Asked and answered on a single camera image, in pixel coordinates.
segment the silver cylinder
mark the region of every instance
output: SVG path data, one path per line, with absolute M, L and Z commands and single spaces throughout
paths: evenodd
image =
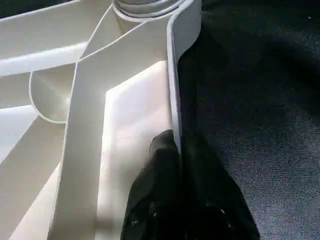
M 124 14 L 135 18 L 154 18 L 176 9 L 184 0 L 114 0 Z

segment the textured fabric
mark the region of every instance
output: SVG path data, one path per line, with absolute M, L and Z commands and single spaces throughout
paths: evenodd
M 204 136 L 263 240 L 320 239 L 318 6 L 206 0 L 178 63 L 183 135 Z
M 186 240 L 260 240 L 239 186 L 203 137 L 182 145 Z

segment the white plastic part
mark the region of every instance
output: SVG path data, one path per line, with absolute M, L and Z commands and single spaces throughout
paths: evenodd
M 75 63 L 109 0 L 73 0 L 0 19 L 0 76 Z
M 48 36 L 33 30 L 44 16 L 43 24 L 56 29 L 62 22 L 55 14 L 66 21 L 64 11 L 72 19 L 62 29 Z M 20 45 L 39 43 L 10 45 L 0 55 L 0 91 L 5 86 L 4 93 L 17 95 L 0 95 L 0 103 L 9 109 L 32 103 L 42 117 L 0 163 L 0 194 L 8 196 L 0 204 L 17 208 L 12 215 L 0 210 L 0 239 L 120 239 L 130 186 L 152 138 L 171 128 L 181 152 L 177 61 L 199 35 L 200 11 L 200 0 L 185 0 L 165 15 L 134 18 L 104 0 L 74 0 L 0 20 L 0 31 L 24 27 L 34 34 Z M 81 25 L 83 35 L 73 29 Z
M 37 113 L 32 105 L 15 106 L 0 109 L 0 164 L 25 134 Z
M 54 124 L 66 123 L 75 66 L 68 64 L 31 73 L 30 100 L 44 120 Z

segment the black fabric surface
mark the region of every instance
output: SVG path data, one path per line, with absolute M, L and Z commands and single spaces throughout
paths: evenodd
M 202 8 L 200 36 L 178 62 L 182 138 L 205 138 L 261 239 L 320 239 L 319 2 Z

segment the curved plastic edge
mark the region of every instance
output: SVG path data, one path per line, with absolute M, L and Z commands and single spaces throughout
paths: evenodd
M 174 141 L 181 154 L 182 121 L 177 63 L 182 54 L 197 40 L 201 30 L 201 0 L 186 0 L 167 25 L 167 57 L 172 128 Z
M 0 76 L 77 62 L 110 5 L 111 0 L 71 0 L 0 19 Z
M 32 88 L 32 79 L 33 79 L 33 71 L 31 72 L 31 74 L 30 74 L 30 78 L 29 78 L 29 90 L 28 90 L 28 92 L 29 92 L 29 98 L 30 98 L 30 102 L 31 102 L 31 104 L 32 104 L 32 107 L 33 107 L 33 109 L 35 110 L 35 112 L 39 115 L 39 117 L 41 117 L 43 120 L 46 120 L 46 121 L 48 121 L 48 122 L 50 122 L 50 123 L 53 123 L 53 124 L 66 124 L 66 122 L 67 122 L 67 120 L 65 120 L 65 121 L 55 121 L 55 120 L 52 120 L 52 119 L 50 119 L 50 118 L 47 118 L 46 116 L 44 116 L 39 110 L 38 110 L 38 108 L 36 107 L 36 105 L 35 105 L 35 102 L 34 102 L 34 100 L 33 100 L 33 98 L 32 98 L 32 93 L 31 93 L 31 88 Z
M 144 22 L 149 22 L 149 21 L 154 21 L 154 20 L 160 20 L 162 18 L 167 18 L 172 15 L 174 15 L 176 12 L 179 12 L 179 6 L 175 6 L 174 8 L 171 8 L 168 12 L 162 12 L 160 15 L 137 15 L 137 14 L 127 14 L 120 10 L 118 8 L 118 4 L 116 3 L 116 0 L 112 0 L 112 7 L 115 12 L 115 14 L 122 20 L 125 20 L 127 22 L 132 22 L 132 23 L 144 23 Z

